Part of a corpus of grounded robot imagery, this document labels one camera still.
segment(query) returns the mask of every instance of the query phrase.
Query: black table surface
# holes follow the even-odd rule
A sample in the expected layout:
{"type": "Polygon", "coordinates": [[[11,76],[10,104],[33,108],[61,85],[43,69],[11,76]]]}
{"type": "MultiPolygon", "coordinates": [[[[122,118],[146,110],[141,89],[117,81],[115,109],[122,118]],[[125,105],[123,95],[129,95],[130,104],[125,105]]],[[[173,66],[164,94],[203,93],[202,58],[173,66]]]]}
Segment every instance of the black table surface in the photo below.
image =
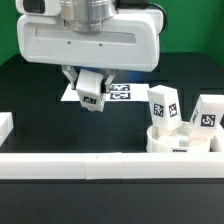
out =
{"type": "MultiPolygon", "coordinates": [[[[177,88],[183,120],[200,94],[224,94],[224,69],[202,54],[162,54],[151,73],[119,71],[115,83],[177,88]]],[[[145,152],[148,103],[106,103],[103,113],[61,103],[60,66],[14,56],[0,67],[0,112],[15,128],[1,152],[145,152]]],[[[224,179],[1,180],[4,224],[223,224],[224,179]]]]}
{"type": "MultiPolygon", "coordinates": [[[[202,54],[162,54],[153,72],[119,71],[114,83],[176,88],[189,121],[199,94],[224,94],[224,69],[202,54]]],[[[15,125],[1,152],[146,151],[148,103],[107,102],[103,113],[89,112],[60,101],[67,84],[60,66],[27,63],[20,55],[0,66],[0,112],[13,112],[15,125]]]]}

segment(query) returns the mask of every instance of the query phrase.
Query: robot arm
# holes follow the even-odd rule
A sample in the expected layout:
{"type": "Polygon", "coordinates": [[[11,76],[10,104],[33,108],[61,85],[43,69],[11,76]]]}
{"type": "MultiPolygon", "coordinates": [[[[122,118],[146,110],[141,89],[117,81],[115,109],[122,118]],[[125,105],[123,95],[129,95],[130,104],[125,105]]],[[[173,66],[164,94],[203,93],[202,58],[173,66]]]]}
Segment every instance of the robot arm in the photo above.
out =
{"type": "Polygon", "coordinates": [[[90,72],[77,76],[72,66],[113,71],[106,81],[108,91],[117,69],[152,71],[158,64],[159,33],[163,27],[159,10],[116,10],[114,0],[16,0],[16,6],[24,14],[18,21],[23,57],[30,62],[63,65],[73,88],[77,81],[79,96],[87,91],[80,101],[90,110],[102,111],[99,105],[104,104],[105,93],[102,88],[99,92],[99,86],[92,86],[97,88],[97,96],[92,94],[88,80],[91,77],[95,79],[92,83],[98,83],[104,77],[90,72]]]}

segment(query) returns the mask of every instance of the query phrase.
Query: white block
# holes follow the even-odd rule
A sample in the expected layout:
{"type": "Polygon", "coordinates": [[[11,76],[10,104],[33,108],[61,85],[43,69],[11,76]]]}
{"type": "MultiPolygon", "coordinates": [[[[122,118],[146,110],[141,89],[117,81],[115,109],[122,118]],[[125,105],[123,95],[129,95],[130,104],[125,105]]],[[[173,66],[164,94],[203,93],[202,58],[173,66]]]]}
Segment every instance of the white block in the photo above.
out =
{"type": "Polygon", "coordinates": [[[79,154],[2,153],[0,157],[0,179],[85,179],[85,175],[79,154]]]}
{"type": "Polygon", "coordinates": [[[90,111],[103,111],[106,94],[101,93],[103,75],[81,70],[76,90],[82,107],[90,111]]]}
{"type": "Polygon", "coordinates": [[[200,95],[190,120],[189,138],[212,139],[223,113],[223,95],[200,95]]]}
{"type": "Polygon", "coordinates": [[[158,143],[167,145],[169,148],[179,147],[179,139],[175,136],[163,135],[158,138],[158,143]]]}
{"type": "Polygon", "coordinates": [[[13,129],[12,113],[0,113],[0,146],[13,129]]]}
{"type": "Polygon", "coordinates": [[[156,86],[148,90],[153,125],[168,131],[182,125],[177,90],[156,86]]]}
{"type": "Polygon", "coordinates": [[[161,136],[176,136],[177,135],[177,130],[173,130],[173,131],[167,131],[165,129],[162,129],[162,128],[158,128],[158,137],[161,137],[161,136]]]}
{"type": "Polygon", "coordinates": [[[224,152],[224,129],[221,125],[217,127],[215,136],[211,140],[211,148],[213,152],[224,152]]]}
{"type": "Polygon", "coordinates": [[[122,160],[112,159],[110,154],[98,155],[96,159],[86,161],[86,179],[121,179],[122,160]]]}

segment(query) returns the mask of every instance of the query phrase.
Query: white container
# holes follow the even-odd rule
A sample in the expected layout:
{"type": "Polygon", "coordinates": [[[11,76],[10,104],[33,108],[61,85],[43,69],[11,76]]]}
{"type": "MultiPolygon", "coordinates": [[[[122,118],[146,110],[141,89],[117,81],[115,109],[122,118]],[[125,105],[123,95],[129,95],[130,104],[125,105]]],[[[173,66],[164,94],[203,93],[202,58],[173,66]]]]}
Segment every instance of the white container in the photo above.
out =
{"type": "Polygon", "coordinates": [[[161,137],[158,137],[158,128],[153,125],[150,126],[147,130],[147,152],[209,152],[210,139],[201,139],[200,141],[195,141],[193,144],[192,142],[189,143],[189,128],[189,123],[183,122],[182,126],[177,129],[177,135],[175,137],[166,136],[167,138],[164,137],[161,140],[161,137]]]}

